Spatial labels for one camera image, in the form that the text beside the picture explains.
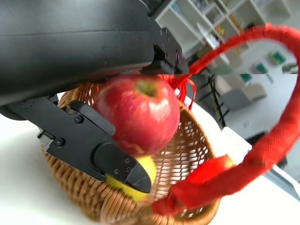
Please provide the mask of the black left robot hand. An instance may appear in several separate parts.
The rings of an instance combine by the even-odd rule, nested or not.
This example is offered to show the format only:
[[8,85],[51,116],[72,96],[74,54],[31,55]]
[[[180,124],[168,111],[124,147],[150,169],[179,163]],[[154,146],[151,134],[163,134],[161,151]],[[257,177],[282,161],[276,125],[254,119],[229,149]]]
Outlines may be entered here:
[[119,149],[112,124],[81,101],[57,105],[60,92],[135,71],[188,72],[143,1],[1,1],[0,113],[35,124],[45,152],[84,174],[149,193],[148,174]]

